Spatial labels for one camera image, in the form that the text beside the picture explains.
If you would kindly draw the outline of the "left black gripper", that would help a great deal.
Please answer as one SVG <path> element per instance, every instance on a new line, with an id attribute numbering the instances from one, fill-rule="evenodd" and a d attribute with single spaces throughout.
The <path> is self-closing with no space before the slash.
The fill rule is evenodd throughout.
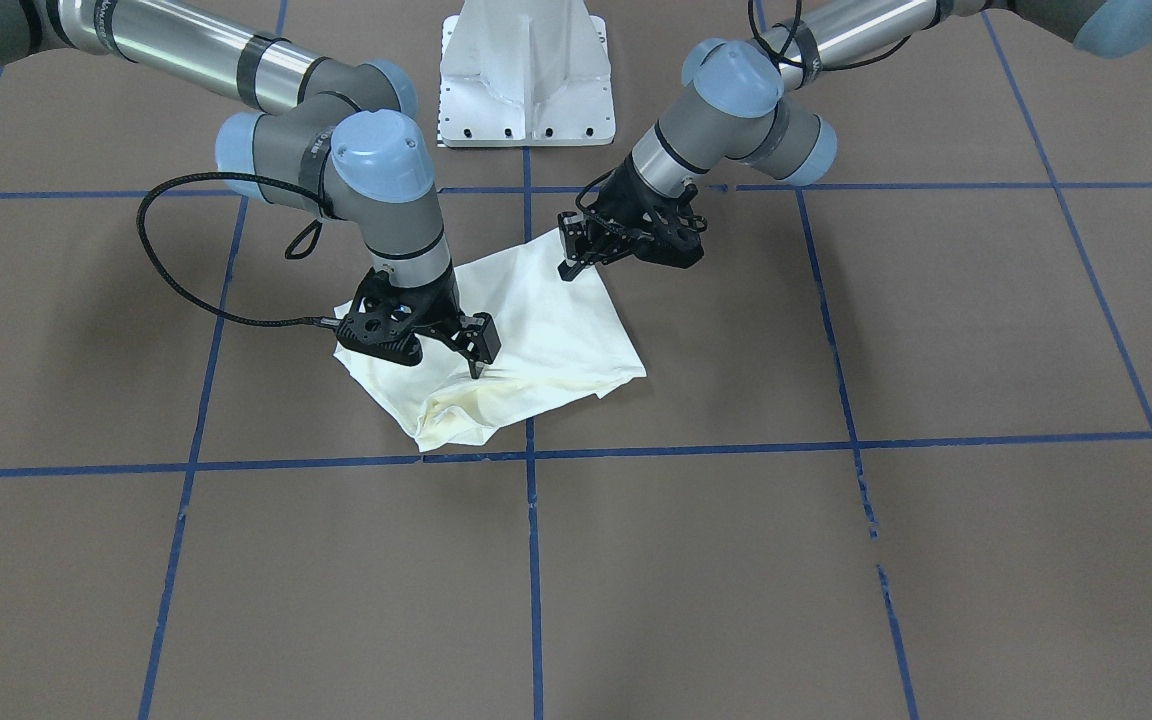
<path id="1" fill-rule="evenodd" d="M 581 251 L 581 258 L 566 258 L 558 265 L 559 278 L 573 282 L 589 263 L 613 263 L 632 255 L 634 225 L 641 219 L 637 190 L 650 187 L 634 160 L 626 158 L 602 181 L 593 205 L 581 211 L 561 211 L 558 232 L 564 251 Z"/>

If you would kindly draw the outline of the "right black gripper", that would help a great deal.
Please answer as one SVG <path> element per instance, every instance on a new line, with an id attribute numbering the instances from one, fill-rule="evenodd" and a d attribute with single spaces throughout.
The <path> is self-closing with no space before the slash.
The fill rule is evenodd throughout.
<path id="1" fill-rule="evenodd" d="M 406 344 L 416 334 L 450 346 L 467 361 L 475 381 L 494 363 L 500 351 L 494 318 L 462 313 L 453 266 L 420 287 L 399 287 L 391 272 L 376 272 L 376 279 L 381 286 L 385 346 Z"/>

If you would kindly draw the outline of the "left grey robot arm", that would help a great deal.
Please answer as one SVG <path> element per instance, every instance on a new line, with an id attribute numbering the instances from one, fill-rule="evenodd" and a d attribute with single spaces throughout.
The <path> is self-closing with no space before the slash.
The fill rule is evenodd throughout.
<path id="1" fill-rule="evenodd" d="M 1152 190 L 1152 1 L 733 1 L 733 38 L 685 51 L 623 158 L 559 200 L 558 278 L 637 260 L 682 270 L 722 199 Z"/>

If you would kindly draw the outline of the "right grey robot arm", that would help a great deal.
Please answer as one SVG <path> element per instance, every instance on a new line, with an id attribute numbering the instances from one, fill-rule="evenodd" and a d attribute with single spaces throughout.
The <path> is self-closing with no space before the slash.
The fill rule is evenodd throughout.
<path id="1" fill-rule="evenodd" d="M 0 1 L 0 68 L 61 47 L 156 68 L 243 105 L 218 131 L 217 170 L 169 179 L 143 197 L 136 227 L 157 273 L 166 275 L 147 240 L 152 202 L 221 181 L 248 199 L 306 211 L 288 259 L 312 252 L 325 223 L 357 225 L 370 268 L 351 305 L 296 325 L 402 366 L 420 364 L 425 338 L 463 357 L 472 378 L 494 363 L 492 316 L 461 306 L 434 165 L 415 122 L 419 103 L 397 65 L 344 65 L 182 1 Z"/>

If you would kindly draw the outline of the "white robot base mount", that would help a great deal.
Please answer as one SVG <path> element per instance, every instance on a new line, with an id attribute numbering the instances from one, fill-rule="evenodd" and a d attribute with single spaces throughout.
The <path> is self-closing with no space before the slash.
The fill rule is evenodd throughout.
<path id="1" fill-rule="evenodd" d="M 608 145 L 608 33 L 584 1 L 467 1 L 442 23 L 438 141 L 448 149 Z"/>

